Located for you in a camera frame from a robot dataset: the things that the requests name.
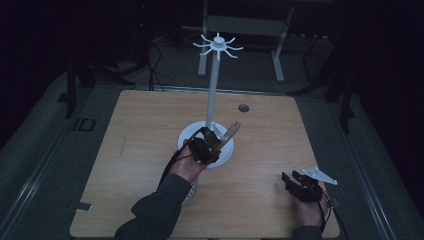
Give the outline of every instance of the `wooden board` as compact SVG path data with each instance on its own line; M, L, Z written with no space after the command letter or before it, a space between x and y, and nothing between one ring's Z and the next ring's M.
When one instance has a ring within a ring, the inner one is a hole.
M154 192L188 125L206 118L207 93L122 92L71 226L76 237L111 237L134 218L131 207ZM250 110L241 112L240 104ZM282 238L297 226L281 172L317 163L296 102L291 97L217 94L213 121L240 121L234 152L205 170L198 193L183 207L172 237ZM337 237L331 217L324 237Z

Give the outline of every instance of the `dark background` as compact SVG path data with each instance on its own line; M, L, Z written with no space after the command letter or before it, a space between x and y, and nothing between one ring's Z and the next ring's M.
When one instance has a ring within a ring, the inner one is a hole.
M199 2L2 1L0 147L48 85L65 71L70 57L89 56L110 66L117 59L142 62L149 47L145 41L151 37L149 26L161 26L178 40L182 24L201 25ZM357 60L360 71L354 91L424 215L420 184L424 169L423 3L350 3L354 5L299 4L289 31L328 34L335 44L348 49L329 59L330 72L336 71L343 59ZM146 21L147 28L140 31L137 25ZM88 87L93 84L93 79L82 81Z

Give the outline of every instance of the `hand-held controller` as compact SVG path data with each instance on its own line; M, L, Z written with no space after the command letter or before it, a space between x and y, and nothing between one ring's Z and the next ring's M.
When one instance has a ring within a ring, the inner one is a hole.
M322 188L318 185L318 180L307 175L301 175L293 170L292 176L299 184L296 184L284 172L281 173L281 180L286 183L286 190L302 202L317 202L321 200Z
M216 162L221 153L221 150L218 149L221 140L207 127L202 127L199 131L203 134L204 139L194 137L188 143L194 160L205 165Z

